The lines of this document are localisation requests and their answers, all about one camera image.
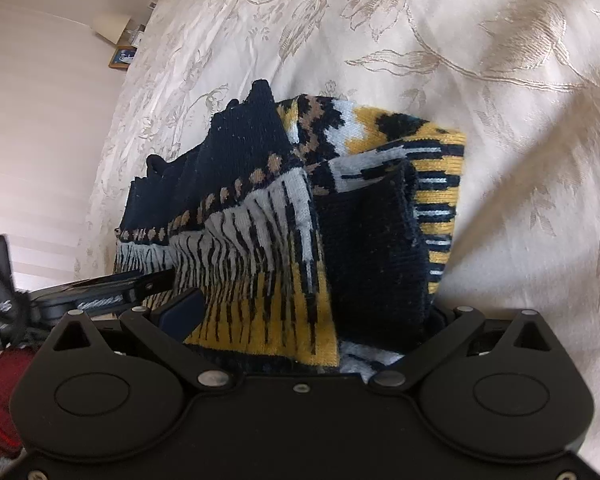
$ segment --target red fabric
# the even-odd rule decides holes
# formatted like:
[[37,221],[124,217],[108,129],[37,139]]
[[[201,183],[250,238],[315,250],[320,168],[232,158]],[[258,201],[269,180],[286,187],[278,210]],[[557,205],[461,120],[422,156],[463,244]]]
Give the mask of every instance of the red fabric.
[[9,399],[33,355],[28,348],[7,349],[0,354],[0,456],[15,458],[22,448],[9,415]]

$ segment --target floral pattern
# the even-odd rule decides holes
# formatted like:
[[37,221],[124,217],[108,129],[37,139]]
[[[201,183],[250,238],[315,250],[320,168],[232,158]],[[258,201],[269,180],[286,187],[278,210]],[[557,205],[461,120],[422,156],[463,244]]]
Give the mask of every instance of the floral pattern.
[[[280,100],[332,95],[467,132],[437,301],[540,310],[600,414],[600,0],[160,0],[104,145],[78,276],[110,271],[147,155],[201,142],[258,78]],[[582,454],[600,471],[600,416]]]

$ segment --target lamp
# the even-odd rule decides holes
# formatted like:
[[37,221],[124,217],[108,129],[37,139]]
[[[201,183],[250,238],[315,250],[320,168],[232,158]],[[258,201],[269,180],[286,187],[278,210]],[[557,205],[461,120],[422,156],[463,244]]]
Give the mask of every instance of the lamp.
[[130,19],[131,16],[128,14],[114,12],[99,14],[93,20],[91,28],[104,38],[107,38],[111,43],[118,44],[118,40],[125,31]]

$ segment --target wall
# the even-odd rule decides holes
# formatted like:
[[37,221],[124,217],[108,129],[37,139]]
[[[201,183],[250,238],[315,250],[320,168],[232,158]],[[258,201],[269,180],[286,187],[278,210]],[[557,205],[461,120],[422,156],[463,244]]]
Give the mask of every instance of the wall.
[[83,24],[148,0],[0,0],[0,233],[14,280],[71,281],[96,168],[125,72]]

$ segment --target framed photo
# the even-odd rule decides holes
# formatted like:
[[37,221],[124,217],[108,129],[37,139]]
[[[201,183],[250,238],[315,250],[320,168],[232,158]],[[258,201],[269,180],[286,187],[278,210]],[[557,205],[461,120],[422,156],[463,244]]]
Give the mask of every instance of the framed photo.
[[116,47],[116,51],[113,53],[113,57],[109,62],[110,68],[129,68],[129,65],[134,60],[136,55],[136,48],[134,46],[121,46]]

